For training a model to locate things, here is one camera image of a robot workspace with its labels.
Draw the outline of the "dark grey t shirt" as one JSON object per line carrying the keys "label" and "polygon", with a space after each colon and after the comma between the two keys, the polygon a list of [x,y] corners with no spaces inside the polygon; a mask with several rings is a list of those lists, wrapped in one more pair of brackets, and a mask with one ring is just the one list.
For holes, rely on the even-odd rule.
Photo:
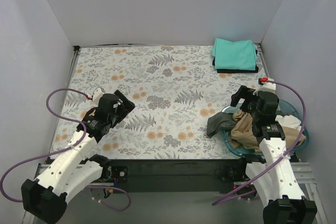
{"label": "dark grey t shirt", "polygon": [[231,114],[226,112],[218,112],[207,120],[206,134],[208,137],[213,137],[221,129],[226,131],[232,130],[236,125]]}

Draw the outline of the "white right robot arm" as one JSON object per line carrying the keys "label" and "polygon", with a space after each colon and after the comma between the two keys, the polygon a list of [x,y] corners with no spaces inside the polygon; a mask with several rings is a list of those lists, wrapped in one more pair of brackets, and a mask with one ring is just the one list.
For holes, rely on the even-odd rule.
{"label": "white right robot arm", "polygon": [[265,162],[245,162],[237,173],[242,180],[253,181],[264,206],[264,223],[313,223],[317,207],[305,197],[292,170],[285,133],[276,121],[279,98],[275,89],[241,86],[232,95],[231,106],[240,99],[244,100],[240,109],[252,117],[253,135]]}

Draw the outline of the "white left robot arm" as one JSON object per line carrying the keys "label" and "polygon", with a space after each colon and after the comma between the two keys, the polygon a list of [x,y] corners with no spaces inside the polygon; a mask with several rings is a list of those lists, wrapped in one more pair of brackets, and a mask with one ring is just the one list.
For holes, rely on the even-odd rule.
{"label": "white left robot arm", "polygon": [[93,181],[124,182],[127,168],[113,167],[111,161],[101,155],[78,165],[86,155],[135,108],[119,90],[104,93],[96,89],[91,97],[96,107],[83,117],[66,151],[40,173],[34,180],[27,179],[21,186],[24,209],[46,223],[57,223],[66,211],[68,203]]}

